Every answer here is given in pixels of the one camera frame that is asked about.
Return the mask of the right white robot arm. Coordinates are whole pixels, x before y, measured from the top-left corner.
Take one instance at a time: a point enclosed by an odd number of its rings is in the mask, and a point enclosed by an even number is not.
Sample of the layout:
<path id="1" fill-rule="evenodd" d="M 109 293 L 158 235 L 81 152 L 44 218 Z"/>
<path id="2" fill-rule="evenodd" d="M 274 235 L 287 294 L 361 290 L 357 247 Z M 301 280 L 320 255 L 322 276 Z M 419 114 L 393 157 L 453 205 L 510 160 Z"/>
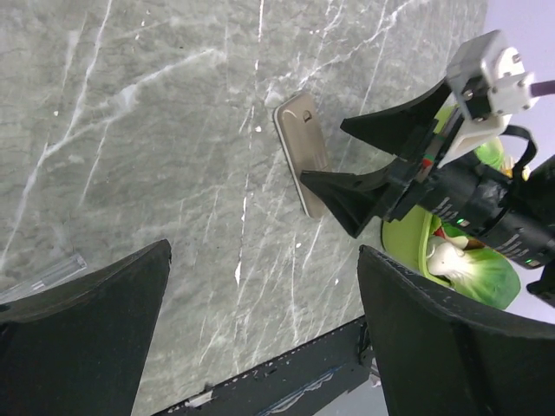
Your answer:
<path id="1" fill-rule="evenodd" d="M 436 114 L 450 95 L 445 81 L 397 107 L 348 118 L 341 129 L 395 159 L 363 174 L 304 171 L 300 181 L 330 210 L 351 237 L 370 219 L 403 219 L 415 206 L 498 251 L 541 278 L 528 284 L 540 300 L 554 303 L 554 160 L 548 159 L 523 180 L 524 165 L 537 147 L 530 132 L 510 125 L 504 133 L 527 148 L 513 175 L 493 169 L 472 153 L 447 161 L 447 149 L 462 129 L 455 110 L 436 132 Z"/>

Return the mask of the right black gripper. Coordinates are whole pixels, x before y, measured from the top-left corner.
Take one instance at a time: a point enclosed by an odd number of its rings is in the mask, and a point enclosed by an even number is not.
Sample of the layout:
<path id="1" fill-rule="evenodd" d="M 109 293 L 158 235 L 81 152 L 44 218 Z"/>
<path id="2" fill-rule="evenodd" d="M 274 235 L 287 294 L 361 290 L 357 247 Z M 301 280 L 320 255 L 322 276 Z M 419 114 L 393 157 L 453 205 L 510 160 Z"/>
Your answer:
<path id="1" fill-rule="evenodd" d="M 450 94 L 450 87 L 442 80 L 399 106 L 346 118 L 340 128 L 381 151 L 400 155 L 409 135 L 417 127 L 428 127 Z M 389 181 L 387 168 L 360 175 L 303 171 L 300 180 L 347 234 L 358 238 L 373 217 L 385 216 L 387 222 L 402 220 L 419 204 L 430 188 L 428 176 L 439 168 L 459 128 L 460 117 L 449 116 L 438 133 L 429 130 L 421 143 L 427 147 L 416 153 L 415 160 L 396 167 Z"/>

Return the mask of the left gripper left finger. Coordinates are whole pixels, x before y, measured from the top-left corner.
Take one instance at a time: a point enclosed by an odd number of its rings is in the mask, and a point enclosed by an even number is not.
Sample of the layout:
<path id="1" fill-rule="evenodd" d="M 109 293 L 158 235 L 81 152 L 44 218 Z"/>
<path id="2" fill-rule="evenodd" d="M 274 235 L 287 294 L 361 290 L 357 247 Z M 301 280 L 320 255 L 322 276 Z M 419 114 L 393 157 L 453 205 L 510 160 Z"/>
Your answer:
<path id="1" fill-rule="evenodd" d="M 172 260 L 166 240 L 1 306 L 3 415 L 129 415 Z"/>

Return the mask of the beige remote control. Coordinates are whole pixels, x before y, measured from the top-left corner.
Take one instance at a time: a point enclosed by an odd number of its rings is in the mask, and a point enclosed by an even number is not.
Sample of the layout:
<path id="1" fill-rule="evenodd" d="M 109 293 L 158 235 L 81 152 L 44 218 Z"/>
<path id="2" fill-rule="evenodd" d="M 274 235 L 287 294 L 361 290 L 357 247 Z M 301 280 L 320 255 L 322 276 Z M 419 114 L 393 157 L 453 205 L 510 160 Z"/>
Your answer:
<path id="1" fill-rule="evenodd" d="M 300 180 L 302 171 L 330 170 L 323 130 L 312 96 L 304 91 L 292 96 L 274 110 L 273 121 L 304 213 L 310 218 L 320 219 L 327 208 Z"/>

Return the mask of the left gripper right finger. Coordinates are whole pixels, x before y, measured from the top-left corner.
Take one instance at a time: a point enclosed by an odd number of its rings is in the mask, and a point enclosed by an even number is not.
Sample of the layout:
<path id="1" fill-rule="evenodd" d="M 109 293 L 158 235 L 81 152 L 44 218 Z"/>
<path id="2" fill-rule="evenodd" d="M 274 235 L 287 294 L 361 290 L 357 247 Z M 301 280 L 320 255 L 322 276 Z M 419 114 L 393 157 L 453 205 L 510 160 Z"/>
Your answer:
<path id="1" fill-rule="evenodd" d="M 476 302 L 367 245 L 357 275 L 389 414 L 554 413 L 552 324 Z"/>

